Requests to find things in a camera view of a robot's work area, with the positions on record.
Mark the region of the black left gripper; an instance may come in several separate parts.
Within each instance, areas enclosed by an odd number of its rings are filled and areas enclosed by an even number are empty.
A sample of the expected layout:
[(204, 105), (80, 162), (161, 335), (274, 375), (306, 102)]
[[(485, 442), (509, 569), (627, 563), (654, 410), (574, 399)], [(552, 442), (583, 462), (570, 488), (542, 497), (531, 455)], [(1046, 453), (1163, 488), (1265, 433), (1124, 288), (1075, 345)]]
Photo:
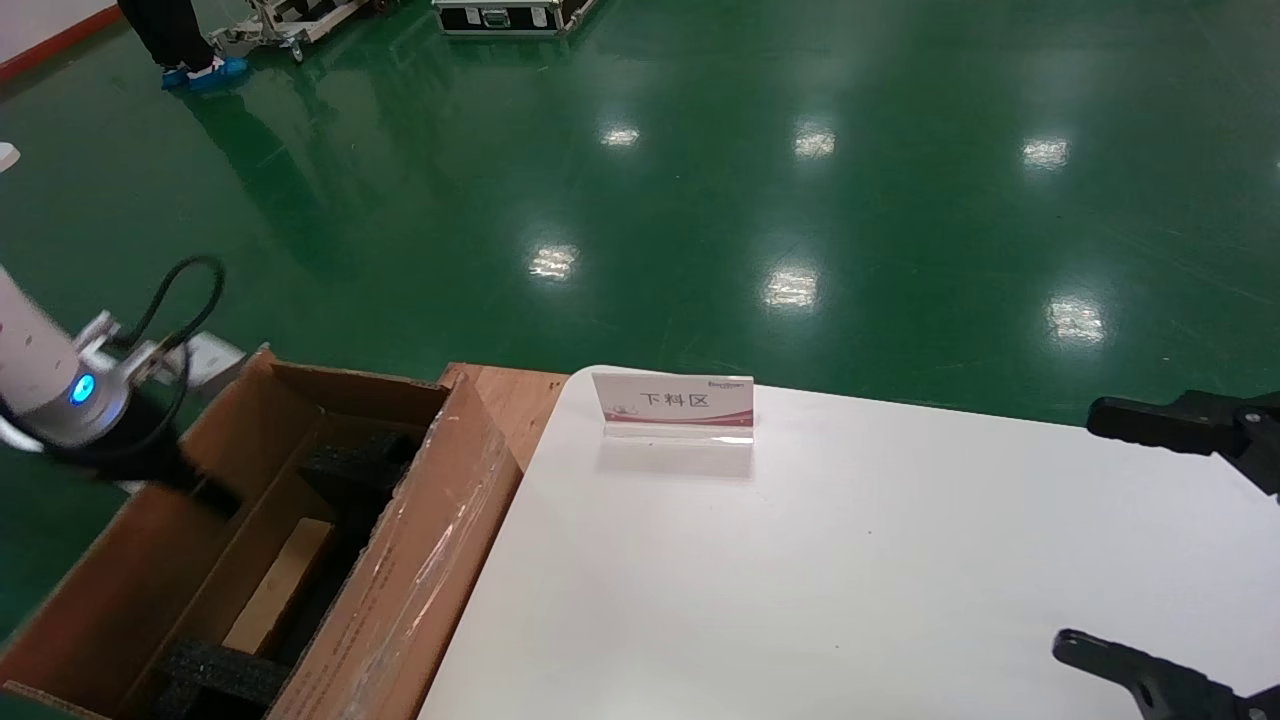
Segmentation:
[(187, 459), (175, 427), (184, 392), (161, 401), (146, 392), (127, 404), (116, 424), (81, 448), (45, 446), (45, 454), (73, 466), (88, 468), (108, 482), (165, 486), (224, 519), (241, 510), (242, 500), (218, 478), (202, 474)]

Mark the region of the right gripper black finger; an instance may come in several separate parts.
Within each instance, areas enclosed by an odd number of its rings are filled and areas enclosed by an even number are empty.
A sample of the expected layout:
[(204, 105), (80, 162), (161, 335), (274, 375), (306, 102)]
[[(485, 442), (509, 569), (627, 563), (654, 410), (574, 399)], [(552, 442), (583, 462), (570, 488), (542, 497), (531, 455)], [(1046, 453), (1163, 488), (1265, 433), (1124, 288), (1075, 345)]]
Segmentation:
[(1243, 697), (1192, 667), (1079, 630), (1060, 630), (1052, 656), (1128, 691), (1144, 719), (1277, 719), (1279, 687)]
[(1093, 436), (1175, 454), (1219, 455), (1270, 497), (1279, 493), (1279, 393), (1249, 398), (1185, 392), (1166, 405), (1102, 397), (1089, 407)]

